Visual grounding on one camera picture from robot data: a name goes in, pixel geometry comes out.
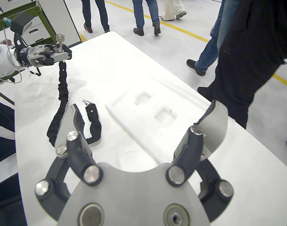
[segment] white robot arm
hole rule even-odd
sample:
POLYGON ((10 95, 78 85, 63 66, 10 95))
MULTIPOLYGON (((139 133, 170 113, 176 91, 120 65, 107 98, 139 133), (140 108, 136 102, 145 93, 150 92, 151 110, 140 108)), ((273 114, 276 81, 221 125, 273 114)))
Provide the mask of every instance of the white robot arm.
POLYGON ((34 47, 26 46, 21 35, 31 25, 31 20, 27 20, 24 25, 19 25, 19 27, 15 24, 15 19, 4 18, 4 21, 8 25, 11 25, 11 30, 15 32, 15 45, 0 44, 0 78, 31 66, 39 68, 53 65, 65 59, 71 59, 71 50, 63 44, 65 40, 64 35, 57 35, 58 44, 40 44, 34 47))

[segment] table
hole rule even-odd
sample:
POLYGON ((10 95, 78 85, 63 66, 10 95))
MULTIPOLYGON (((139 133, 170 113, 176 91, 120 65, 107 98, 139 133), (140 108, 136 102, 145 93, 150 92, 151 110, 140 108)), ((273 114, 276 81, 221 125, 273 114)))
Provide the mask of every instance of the table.
MULTIPOLYGON (((155 167, 150 156, 110 117, 105 103, 147 75, 200 95, 114 32, 74 46, 72 51, 73 58, 67 60, 69 104, 76 103, 83 115, 85 137, 89 137, 90 124, 83 99, 96 104, 102 124, 101 142, 92 148, 95 161, 125 171, 155 167), (122 49, 127 54, 119 54, 122 49)), ((29 226, 56 225, 40 207, 34 189, 55 158, 46 132, 59 107, 58 72, 58 65, 41 68, 41 77, 29 78, 25 72, 23 81, 15 85, 18 172, 29 226)), ((212 225, 287 224, 287 167, 247 131, 235 123, 210 161, 235 189, 231 204, 212 225)), ((191 183, 198 192, 200 179, 195 175, 191 183)), ((72 192, 79 179, 69 171, 65 181, 72 192)))

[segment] brown shoe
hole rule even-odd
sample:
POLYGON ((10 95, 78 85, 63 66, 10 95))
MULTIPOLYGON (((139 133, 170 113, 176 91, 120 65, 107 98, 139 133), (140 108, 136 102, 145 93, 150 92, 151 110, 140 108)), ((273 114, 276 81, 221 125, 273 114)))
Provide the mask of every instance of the brown shoe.
POLYGON ((138 34, 139 36, 144 36, 143 29, 138 30, 136 27, 133 29, 133 32, 138 34))
POLYGON ((91 27, 86 27, 85 23, 84 23, 84 28, 89 32, 89 33, 92 33, 92 28, 91 27))
POLYGON ((160 34, 161 31, 160 31, 160 24, 159 23, 156 23, 154 25, 154 35, 157 35, 157 34, 160 34))

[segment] white floor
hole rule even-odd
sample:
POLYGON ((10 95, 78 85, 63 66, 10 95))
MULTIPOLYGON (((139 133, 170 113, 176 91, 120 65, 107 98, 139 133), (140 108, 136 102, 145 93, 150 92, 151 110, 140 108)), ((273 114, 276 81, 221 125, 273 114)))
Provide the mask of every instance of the white floor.
MULTIPOLYGON (((99 13, 94 0, 91 0, 92 28, 89 34, 83 28, 81 0, 65 0, 78 31, 91 39, 103 33, 99 13)), ((153 35, 152 22, 145 18, 145 36, 133 33, 135 18, 132 12, 107 3, 107 1, 122 7, 133 9, 132 0, 105 0, 112 31, 117 32, 141 51, 152 57, 159 64, 171 71, 193 89, 198 86, 208 86, 214 79, 216 63, 207 71, 204 77, 198 76, 186 65, 188 58, 198 59, 206 43, 176 29, 161 25, 161 34, 153 35)), ((189 31, 195 35, 209 39, 209 33, 215 23, 221 0, 183 0, 187 15, 181 20, 170 24, 189 31)), ((159 15, 164 11, 164 0, 157 0, 159 15)), ((149 15, 147 4, 144 2, 144 13, 149 15)), ((109 52, 105 54, 128 54, 109 52)), ((287 66, 281 66, 276 72, 287 80, 287 66)), ((255 95, 255 100, 249 110, 247 130, 272 151, 285 165, 287 165, 287 86, 272 78, 255 95)))

